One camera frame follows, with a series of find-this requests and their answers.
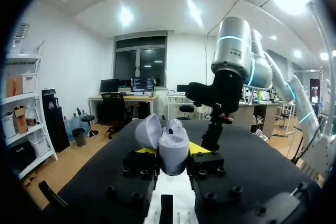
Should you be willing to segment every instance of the yellow pad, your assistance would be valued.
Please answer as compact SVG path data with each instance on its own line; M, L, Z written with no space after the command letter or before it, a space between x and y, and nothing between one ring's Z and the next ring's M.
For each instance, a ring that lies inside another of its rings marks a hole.
M198 153L198 152L202 152L202 153L211 152L211 151L208 151L207 149L205 149L203 147L200 147L198 144L195 144L195 143L190 142L190 141L189 141L189 150L190 150L190 154L195 154L195 153ZM149 152L149 153L156 154L156 149L142 148L142 149L138 150L137 152L140 152L140 153Z
M190 141L189 141L189 150L190 150L190 154L195 154L197 152L202 152L202 153L211 152L203 147L200 147L198 144L195 144Z
M136 152L140 152L140 153L145 153L145 152L149 152L149 153L153 153L156 154L156 149L149 149L149 148L142 148Z

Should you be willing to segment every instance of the ceiling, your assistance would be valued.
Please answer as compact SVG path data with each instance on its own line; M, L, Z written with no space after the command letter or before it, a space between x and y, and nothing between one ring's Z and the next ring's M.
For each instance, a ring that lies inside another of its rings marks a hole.
M230 9L235 0L192 0L200 11L202 26L190 15L187 0L41 0L68 14L96 34L109 38L148 30L174 30L189 34L207 34ZM120 23L122 6L133 15L132 23ZM304 69L320 68L323 44L312 15L307 10L299 16L287 15L272 0L242 0L229 16L246 19L262 35L264 49L292 60ZM302 58L293 56L302 51Z

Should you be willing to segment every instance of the window frame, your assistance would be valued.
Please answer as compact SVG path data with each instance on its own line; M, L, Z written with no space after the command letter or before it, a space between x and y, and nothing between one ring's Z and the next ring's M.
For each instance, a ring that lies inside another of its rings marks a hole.
M124 48L119 48L117 49L117 41L122 40L122 39L116 39L114 41L114 57L113 57L113 78L115 78L115 70L116 70L116 54L118 52L126 52L126 51L136 51L136 56L135 56L135 75L134 77L139 77L140 76L140 52L143 49L165 49L164 51L164 86L156 86L156 88L166 88L167 85L167 35L165 35L165 45L146 45L146 46L135 46L135 47L124 47Z

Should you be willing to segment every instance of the office chair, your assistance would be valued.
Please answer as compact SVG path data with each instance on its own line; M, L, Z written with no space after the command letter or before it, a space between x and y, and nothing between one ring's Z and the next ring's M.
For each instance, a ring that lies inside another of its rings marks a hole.
M184 112L184 115L185 115L185 113L194 113L195 108L192 105L181 105L180 106L180 111ZM191 118L187 118L186 116L181 116L181 117L176 118L176 119L179 119L179 120L191 120Z
M120 131L132 121L134 106L126 109L123 95L120 93L106 93L101 96L106 113L109 114L109 119L118 122L117 126L109 127L107 130L109 139L111 139L113 133Z

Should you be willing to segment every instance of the cardboard box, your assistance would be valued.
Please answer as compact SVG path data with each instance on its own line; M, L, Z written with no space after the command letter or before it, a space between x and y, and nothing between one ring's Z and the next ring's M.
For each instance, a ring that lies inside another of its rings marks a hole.
M6 97L22 94L22 76L8 77L6 82Z
M15 120L18 132L20 134L25 133L28 131L27 121L26 121L26 115L25 115L25 108L23 106L17 106L14 109L15 112Z

